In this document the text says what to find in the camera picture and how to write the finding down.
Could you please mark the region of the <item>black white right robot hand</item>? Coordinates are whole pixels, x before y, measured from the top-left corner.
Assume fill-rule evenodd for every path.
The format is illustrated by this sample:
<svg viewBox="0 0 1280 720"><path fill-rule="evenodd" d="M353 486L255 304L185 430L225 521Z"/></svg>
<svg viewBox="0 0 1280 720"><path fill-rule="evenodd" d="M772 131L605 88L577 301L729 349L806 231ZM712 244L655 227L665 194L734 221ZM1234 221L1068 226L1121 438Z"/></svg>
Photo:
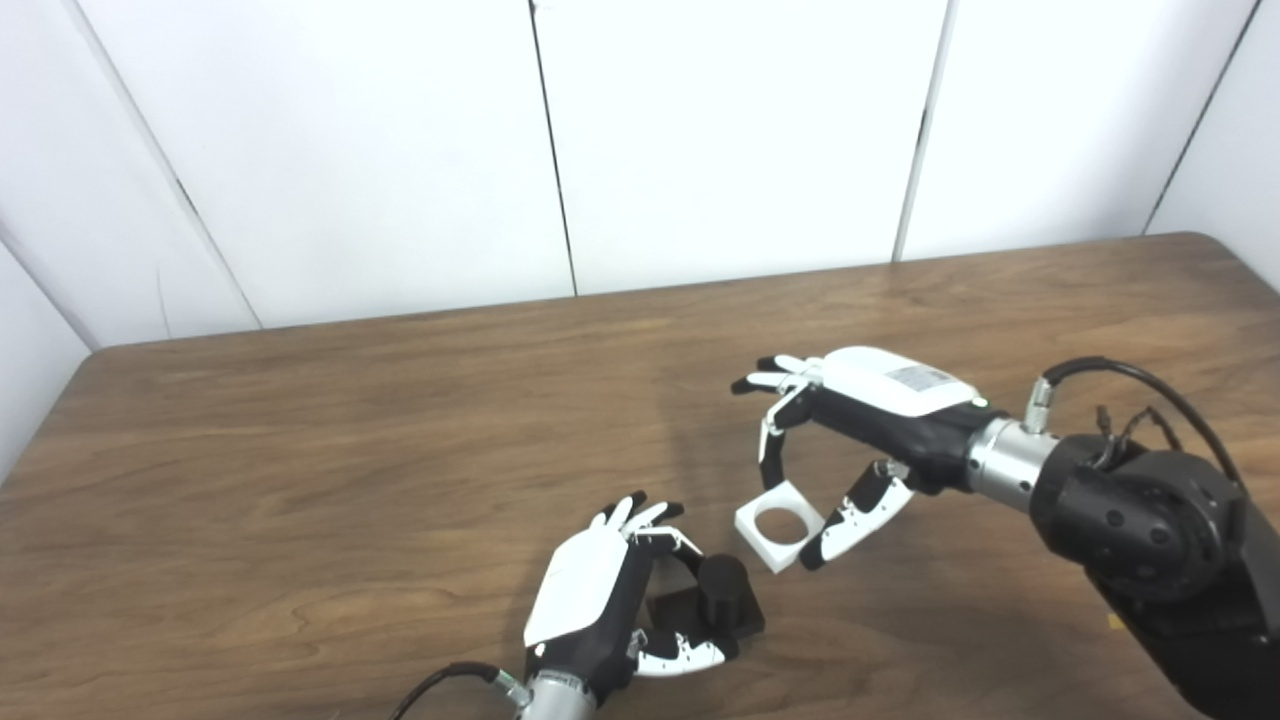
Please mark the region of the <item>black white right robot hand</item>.
<svg viewBox="0 0 1280 720"><path fill-rule="evenodd" d="M780 396L762 418L758 464L765 492L788 486L786 434L808 423L882 455L796 551L795 559L810 571L881 529L916 493L970 492L970 447L998 418L973 386L870 346L840 348L823 357L767 356L730 391Z"/></svg>

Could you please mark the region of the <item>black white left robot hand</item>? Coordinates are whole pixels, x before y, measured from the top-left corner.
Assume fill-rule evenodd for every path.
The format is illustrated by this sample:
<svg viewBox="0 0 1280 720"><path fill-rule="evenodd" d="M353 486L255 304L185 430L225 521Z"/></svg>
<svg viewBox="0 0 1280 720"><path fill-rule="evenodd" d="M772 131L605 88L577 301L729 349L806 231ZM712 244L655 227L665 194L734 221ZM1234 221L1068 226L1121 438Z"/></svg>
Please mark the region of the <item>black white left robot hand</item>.
<svg viewBox="0 0 1280 720"><path fill-rule="evenodd" d="M637 676L682 676L740 656L730 635L637 624L657 560L696 571L707 559L669 525L682 514L680 502L650 503L635 491L556 548L524 628L522 719L593 719Z"/></svg>

